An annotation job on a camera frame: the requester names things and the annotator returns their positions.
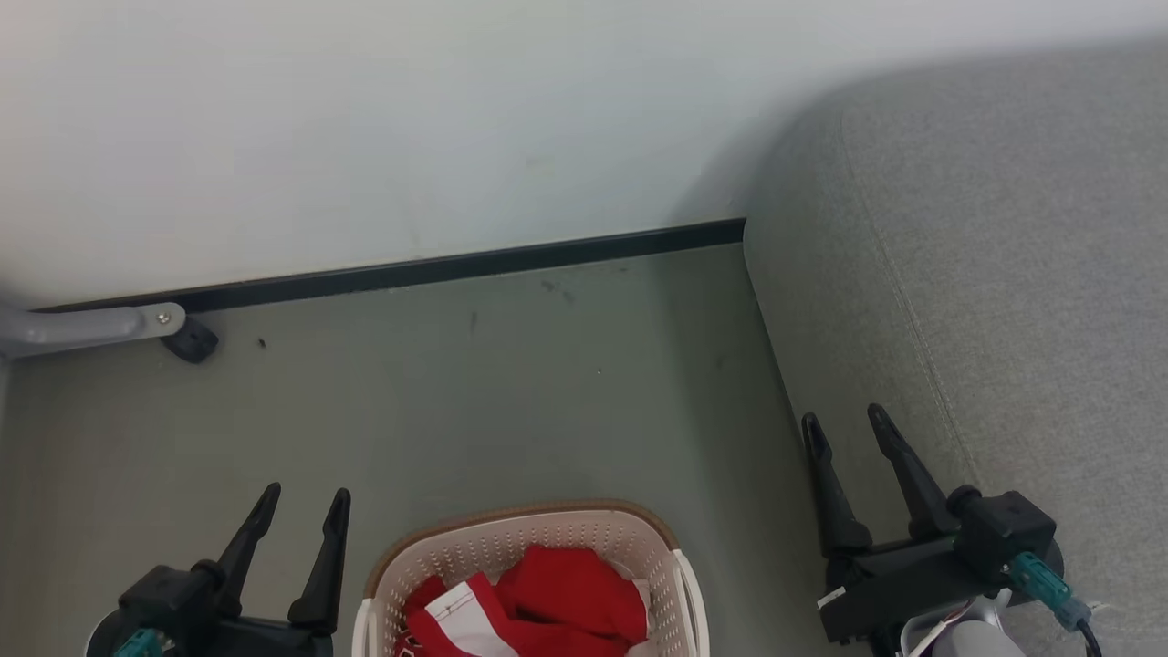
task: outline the green cable connector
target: green cable connector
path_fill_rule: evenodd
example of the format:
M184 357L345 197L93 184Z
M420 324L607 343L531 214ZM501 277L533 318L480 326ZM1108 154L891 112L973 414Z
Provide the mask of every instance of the green cable connector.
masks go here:
M138 630L130 641L121 644L113 657L162 657L162 644L154 630Z
M1091 618L1091 609L1075 597L1070 585L1031 552L1010 561L1010 581L1017 590L1041 600L1068 631L1078 630L1080 621Z

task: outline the white fabric stripe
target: white fabric stripe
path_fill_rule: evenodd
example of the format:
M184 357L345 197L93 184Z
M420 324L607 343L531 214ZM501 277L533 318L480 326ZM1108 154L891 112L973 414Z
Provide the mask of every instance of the white fabric stripe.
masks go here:
M491 625L471 587L463 582L426 604L443 634L459 650L479 657L519 657Z

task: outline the gray sofa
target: gray sofa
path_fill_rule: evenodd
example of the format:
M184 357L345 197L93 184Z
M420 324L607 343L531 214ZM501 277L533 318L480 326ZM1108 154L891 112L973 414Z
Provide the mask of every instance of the gray sofa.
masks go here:
M908 513L883 403L941 486L1059 521L1108 657L1168 655L1168 46L1031 55L849 89L764 167L746 261L798 415L877 540ZM1045 608L1030 656L1082 656Z

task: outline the green-gray floor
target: green-gray floor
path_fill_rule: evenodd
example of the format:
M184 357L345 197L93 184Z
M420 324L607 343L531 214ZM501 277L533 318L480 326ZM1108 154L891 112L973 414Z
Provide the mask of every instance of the green-gray floor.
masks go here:
M811 495L738 245L202 319L223 344L197 367L157 341L14 365L5 653L78 653L146 569L217 556L273 480L284 495L244 610L284 616L346 486L338 655L395 539L589 497L640 503L676 531L715 655L842 653L818 625Z

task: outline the white basket handle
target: white basket handle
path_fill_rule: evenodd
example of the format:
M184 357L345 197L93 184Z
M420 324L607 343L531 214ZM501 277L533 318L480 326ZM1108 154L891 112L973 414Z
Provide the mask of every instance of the white basket handle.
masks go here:
M357 620L353 625L353 657L381 657L381 639L377 610L374 600L364 599L357 608Z
M705 601L702 600L702 587L697 586L697 575L694 567L689 565L689 559L680 549L673 551L677 560L677 569L681 572L681 580L684 585L679 592L682 602L686 603L686 611L689 614L688 625L694 629L693 652L696 657L710 657L710 627L705 620Z

